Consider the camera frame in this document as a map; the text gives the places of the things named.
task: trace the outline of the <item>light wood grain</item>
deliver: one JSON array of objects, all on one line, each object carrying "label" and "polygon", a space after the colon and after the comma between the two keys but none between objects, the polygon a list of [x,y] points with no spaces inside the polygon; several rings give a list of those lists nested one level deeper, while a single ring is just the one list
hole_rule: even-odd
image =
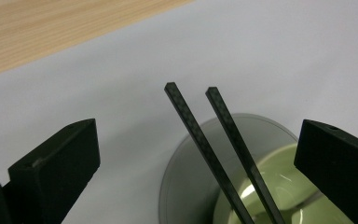
[{"label": "light wood grain", "polygon": [[191,0],[0,0],[0,73]]}]

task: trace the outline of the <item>carbon fiber chopstick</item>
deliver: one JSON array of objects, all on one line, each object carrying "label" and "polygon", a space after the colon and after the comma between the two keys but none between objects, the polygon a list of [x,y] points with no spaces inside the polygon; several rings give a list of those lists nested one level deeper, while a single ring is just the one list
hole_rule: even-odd
[{"label": "carbon fiber chopstick", "polygon": [[252,218],[250,217],[245,206],[243,205],[240,196],[234,189],[234,186],[229,180],[225,170],[223,169],[223,166],[214,154],[211,145],[206,139],[204,133],[202,132],[190,109],[188,108],[187,103],[183,98],[181,92],[179,92],[176,84],[174,82],[167,83],[167,85],[165,86],[165,91],[167,92],[167,95],[170,98],[180,118],[182,119],[182,122],[187,127],[188,132],[190,133],[191,137],[199,148],[200,153],[202,154],[203,158],[211,169],[214,177],[219,183],[220,188],[226,194],[228,201],[234,208],[234,211],[236,212],[241,223],[253,224],[254,222],[252,221]]},{"label": "carbon fiber chopstick", "polygon": [[222,123],[222,126],[225,129],[232,146],[237,152],[246,174],[252,181],[258,197],[266,208],[269,218],[273,221],[273,223],[284,224],[282,215],[279,212],[274,200],[272,199],[266,183],[261,177],[261,174],[258,172],[252,155],[250,154],[248,147],[243,141],[240,131],[238,130],[237,125],[235,125],[234,119],[231,117],[231,114],[229,113],[219,90],[216,87],[211,87],[207,90],[206,95],[211,102],[214,112]]}]

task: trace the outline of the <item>black clamp jaw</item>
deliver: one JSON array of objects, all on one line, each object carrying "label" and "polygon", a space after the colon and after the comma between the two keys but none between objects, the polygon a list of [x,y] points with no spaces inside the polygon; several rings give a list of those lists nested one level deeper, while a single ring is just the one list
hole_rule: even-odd
[{"label": "black clamp jaw", "polygon": [[59,130],[8,168],[0,224],[62,223],[100,163],[95,119]]},{"label": "black clamp jaw", "polygon": [[354,223],[358,223],[358,138],[305,119],[295,166]]}]

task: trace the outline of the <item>black chopstick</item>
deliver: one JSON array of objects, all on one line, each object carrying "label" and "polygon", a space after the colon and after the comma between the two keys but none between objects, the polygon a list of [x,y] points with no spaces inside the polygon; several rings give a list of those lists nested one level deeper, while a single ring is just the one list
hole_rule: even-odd
[{"label": "black chopstick", "polygon": [[209,144],[199,124],[191,113],[190,108],[187,106],[187,103],[181,92],[179,92],[176,84],[174,82],[167,83],[165,86],[165,91],[167,92],[167,95],[169,96],[180,118],[182,119],[182,122],[187,127],[188,132],[199,148],[200,153],[211,169],[214,177],[219,183],[220,188],[226,194],[228,201],[234,208],[234,211],[236,212],[241,223],[253,224],[254,222],[252,221],[251,216],[243,205],[237,191],[234,189],[234,186],[229,180],[225,170],[223,169],[223,166],[214,154],[211,145]]},{"label": "black chopstick", "polygon": [[216,87],[211,87],[207,90],[206,95],[211,102],[214,112],[222,123],[222,126],[225,129],[232,146],[237,152],[246,174],[252,181],[258,197],[266,208],[269,218],[273,221],[273,223],[284,223],[282,215],[278,210],[274,200],[272,199],[271,194],[269,193],[269,189],[261,177],[261,174],[258,172],[252,155],[250,154],[248,147],[243,141],[240,131],[238,130],[237,125],[235,125],[234,119],[231,117],[231,114],[229,113],[219,90]]}]

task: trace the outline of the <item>bowl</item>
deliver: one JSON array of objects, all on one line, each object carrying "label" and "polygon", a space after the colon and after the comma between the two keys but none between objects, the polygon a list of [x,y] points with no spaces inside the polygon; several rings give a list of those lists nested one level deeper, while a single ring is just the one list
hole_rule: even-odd
[{"label": "bowl", "polygon": [[[293,133],[272,119],[242,113],[233,114],[232,117],[255,160],[264,158],[278,147],[297,142]],[[232,176],[241,162],[219,120],[210,119],[200,127],[228,176]],[[159,223],[213,223],[213,211],[219,191],[211,170],[193,139],[187,135],[173,153],[162,178],[158,204]]]},{"label": "bowl", "polygon": [[[280,147],[256,162],[278,209],[290,209],[304,202],[318,189],[293,165],[296,144]],[[255,188],[242,168],[230,177],[251,217],[265,211]],[[224,195],[220,192],[213,213],[213,224],[241,224]],[[352,223],[325,196],[299,209],[292,223]]]}]

